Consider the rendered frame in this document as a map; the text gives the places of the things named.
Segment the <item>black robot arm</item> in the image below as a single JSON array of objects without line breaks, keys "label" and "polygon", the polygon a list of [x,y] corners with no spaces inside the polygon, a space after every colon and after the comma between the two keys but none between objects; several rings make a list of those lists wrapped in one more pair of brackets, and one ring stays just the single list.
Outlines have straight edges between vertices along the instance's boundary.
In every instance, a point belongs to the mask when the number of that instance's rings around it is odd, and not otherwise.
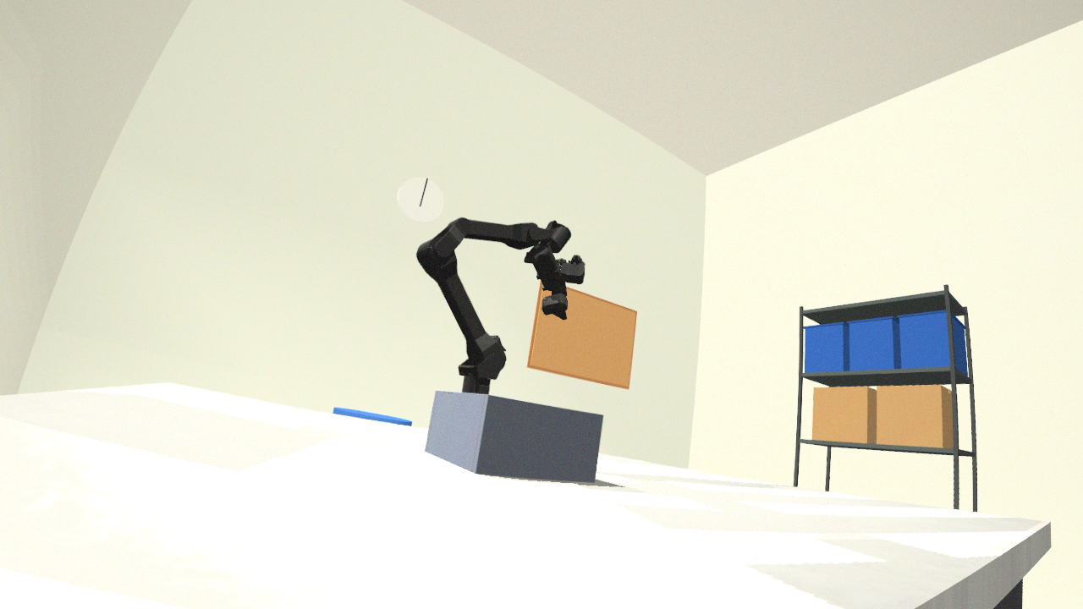
[{"label": "black robot arm", "polygon": [[[436,238],[426,239],[418,248],[416,257],[426,274],[436,280],[438,287],[448,301],[448,307],[465,336],[465,350],[469,357],[458,365],[459,376],[464,376],[462,393],[490,396],[491,379],[497,379],[506,361],[506,349],[498,335],[490,336],[477,318],[475,307],[470,302],[464,282],[458,277],[455,248],[464,239],[497,239],[517,250],[529,248],[525,263],[536,267],[536,272],[548,272],[556,265],[553,252],[560,252],[571,239],[571,231],[565,225],[550,222],[546,230],[536,223],[504,225],[467,218],[457,218],[438,233]],[[558,282],[583,284],[585,262],[580,255],[572,260],[558,262]]]}]

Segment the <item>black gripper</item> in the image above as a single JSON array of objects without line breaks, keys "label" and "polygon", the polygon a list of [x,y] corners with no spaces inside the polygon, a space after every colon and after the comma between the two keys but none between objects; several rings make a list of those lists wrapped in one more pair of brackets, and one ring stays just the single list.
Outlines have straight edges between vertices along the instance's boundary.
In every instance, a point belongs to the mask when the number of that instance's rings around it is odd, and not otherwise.
[{"label": "black gripper", "polygon": [[[560,259],[566,263],[564,258]],[[566,320],[566,283],[564,286],[563,283],[558,282],[558,268],[561,267],[558,262],[560,259],[557,259],[557,263],[552,270],[548,272],[537,272],[536,277],[537,280],[542,280],[542,290],[552,291],[550,296],[544,297],[542,300],[542,311],[544,311],[544,315],[554,315],[557,318],[561,318],[562,320]]]}]

